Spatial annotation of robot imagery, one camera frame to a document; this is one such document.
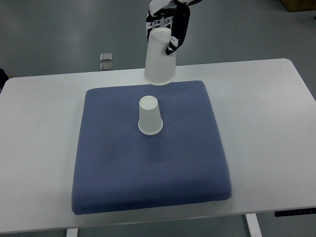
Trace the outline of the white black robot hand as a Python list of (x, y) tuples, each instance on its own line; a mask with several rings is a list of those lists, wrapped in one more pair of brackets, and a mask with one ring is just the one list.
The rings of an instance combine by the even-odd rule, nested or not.
[[(172, 15), (164, 15), (165, 27), (171, 29), (171, 38), (165, 53), (171, 55), (185, 40), (190, 19), (189, 6), (200, 2), (201, 0), (152, 0), (146, 17), (147, 40), (155, 26), (156, 28), (162, 26), (163, 17), (159, 15), (172, 12)], [(151, 17), (157, 16), (159, 17), (156, 20), (151, 20)]]

